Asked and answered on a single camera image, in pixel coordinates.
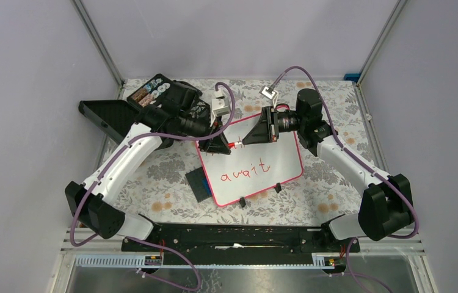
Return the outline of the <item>pink framed whiteboard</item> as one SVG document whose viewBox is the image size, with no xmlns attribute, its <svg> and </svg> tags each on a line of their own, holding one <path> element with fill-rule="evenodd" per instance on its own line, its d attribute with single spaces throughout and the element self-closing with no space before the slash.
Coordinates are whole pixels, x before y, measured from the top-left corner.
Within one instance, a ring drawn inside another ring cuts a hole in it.
<svg viewBox="0 0 458 293">
<path fill-rule="evenodd" d="M 224 131 L 230 143 L 240 142 L 256 125 L 259 114 L 236 121 Z M 302 176 L 304 168 L 295 132 L 280 134 L 277 142 L 232 148 L 230 155 L 196 148 L 214 202 L 223 207 L 241 198 L 273 189 Z"/>
</svg>

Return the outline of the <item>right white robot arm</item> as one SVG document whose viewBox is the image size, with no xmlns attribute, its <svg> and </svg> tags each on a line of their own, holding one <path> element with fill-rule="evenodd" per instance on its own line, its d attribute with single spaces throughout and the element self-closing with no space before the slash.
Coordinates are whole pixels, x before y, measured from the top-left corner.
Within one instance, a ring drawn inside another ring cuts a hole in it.
<svg viewBox="0 0 458 293">
<path fill-rule="evenodd" d="M 358 212 L 341 215 L 322 225 L 320 242 L 336 251 L 345 239 L 368 237 L 379 241 L 416 224 L 409 180 L 366 162 L 346 146 L 332 124 L 323 118 L 326 106 L 315 89 L 297 94 L 294 110 L 263 107 L 256 125 L 243 138 L 243 145 L 273 143 L 283 132 L 295 132 L 299 143 L 311 154 L 337 170 L 361 195 Z"/>
</svg>

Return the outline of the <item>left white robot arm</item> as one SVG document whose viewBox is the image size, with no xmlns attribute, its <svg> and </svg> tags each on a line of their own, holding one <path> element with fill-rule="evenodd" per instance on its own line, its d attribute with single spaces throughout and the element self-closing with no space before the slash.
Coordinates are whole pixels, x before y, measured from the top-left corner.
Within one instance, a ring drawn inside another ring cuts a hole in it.
<svg viewBox="0 0 458 293">
<path fill-rule="evenodd" d="M 220 118 L 210 121 L 204 117 L 191 117 L 183 110 L 166 110 L 154 104 L 144 107 L 107 161 L 82 183 L 72 181 L 65 188 L 73 216 L 72 245 L 80 245 L 75 240 L 74 230 L 78 223 L 82 223 L 93 231 L 94 236 L 136 238 L 142 249 L 154 250 L 159 245 L 160 236 L 153 230 L 153 222 L 113 206 L 122 187 L 164 139 L 198 141 L 208 153 L 230 154 L 224 136 L 226 128 Z"/>
</svg>

